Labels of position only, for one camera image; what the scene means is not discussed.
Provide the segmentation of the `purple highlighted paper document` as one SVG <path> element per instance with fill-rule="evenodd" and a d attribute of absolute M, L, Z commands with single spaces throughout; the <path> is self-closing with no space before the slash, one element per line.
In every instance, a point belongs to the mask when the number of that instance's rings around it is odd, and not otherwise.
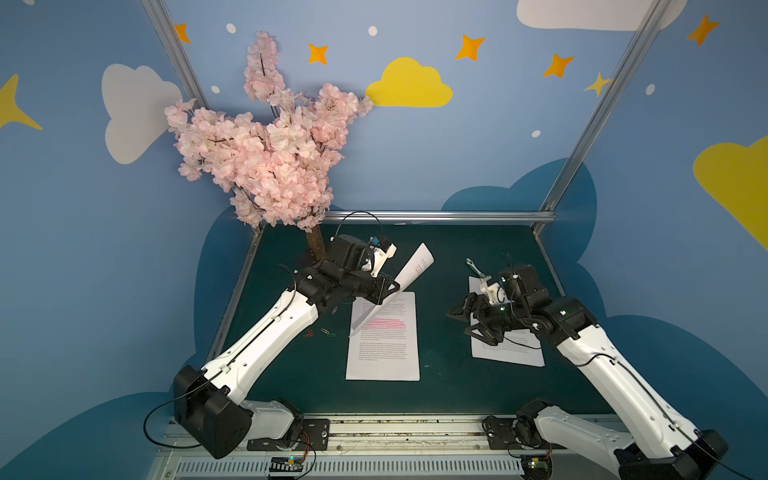
<path fill-rule="evenodd" d="M 394 300 L 398 295 L 407 290 L 408 287 L 416 279 L 418 279 L 433 263 L 434 257 L 431 251 L 425 243 L 421 243 L 411 258 L 408 260 L 408 262 L 405 264 L 405 266 L 395 277 L 395 285 L 385 289 L 385 297 L 379 304 L 375 304 L 372 301 L 365 300 L 363 298 L 357 298 L 353 303 L 353 307 L 361 307 L 361 311 L 352 314 L 349 337 L 356 335 L 373 318 L 375 314 L 377 314 L 389 302 Z"/>

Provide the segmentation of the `pink highlighted paper document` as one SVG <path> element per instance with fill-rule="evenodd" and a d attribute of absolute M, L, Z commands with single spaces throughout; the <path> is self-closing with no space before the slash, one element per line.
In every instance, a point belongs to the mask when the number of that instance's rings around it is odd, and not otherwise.
<path fill-rule="evenodd" d="M 346 380 L 420 380 L 416 297 L 405 292 L 349 338 Z"/>

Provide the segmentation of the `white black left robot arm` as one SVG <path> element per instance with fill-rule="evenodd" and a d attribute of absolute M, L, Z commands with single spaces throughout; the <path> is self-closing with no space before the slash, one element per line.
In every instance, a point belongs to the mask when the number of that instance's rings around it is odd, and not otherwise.
<path fill-rule="evenodd" d="M 294 273 L 292 287 L 238 341 L 202 368 L 183 367 L 173 381 L 175 421 L 197 446 L 222 459 L 252 439 L 293 445 L 301 414 L 280 401 L 248 402 L 266 368 L 319 316 L 345 299 L 381 305 L 400 284 L 383 273 L 396 253 L 386 237 L 363 241 L 337 234 L 326 258 Z"/>

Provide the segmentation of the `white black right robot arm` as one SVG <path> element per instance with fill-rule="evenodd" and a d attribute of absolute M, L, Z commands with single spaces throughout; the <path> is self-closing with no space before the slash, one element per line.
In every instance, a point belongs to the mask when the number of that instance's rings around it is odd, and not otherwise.
<path fill-rule="evenodd" d="M 576 367 L 626 428 L 608 429 L 538 399 L 513 421 L 487 417 L 491 438 L 510 433 L 510 444 L 530 449 L 559 445 L 619 479 L 705 479 L 728 451 L 719 433 L 698 429 L 650 386 L 580 301 L 552 298 L 531 265 L 481 276 L 479 292 L 468 293 L 447 315 L 490 346 L 508 332 L 528 330 Z"/>

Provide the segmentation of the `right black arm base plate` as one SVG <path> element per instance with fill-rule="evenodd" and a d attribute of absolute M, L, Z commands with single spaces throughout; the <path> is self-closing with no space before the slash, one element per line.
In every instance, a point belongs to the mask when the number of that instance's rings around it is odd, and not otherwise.
<path fill-rule="evenodd" d="M 481 420 L 481 428 L 491 450 L 564 450 L 557 443 L 547 442 L 535 424 L 535 416 L 497 417 L 489 415 Z"/>

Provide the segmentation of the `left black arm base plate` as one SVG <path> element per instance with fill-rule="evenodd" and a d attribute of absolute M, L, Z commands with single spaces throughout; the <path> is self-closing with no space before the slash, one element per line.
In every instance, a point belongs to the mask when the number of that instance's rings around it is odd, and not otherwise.
<path fill-rule="evenodd" d="M 325 451 L 328 448 L 330 424 L 328 418 L 296 419 L 282 437 L 251 439 L 247 442 L 247 450 L 295 451 L 305 449 L 310 444 L 316 451 Z"/>

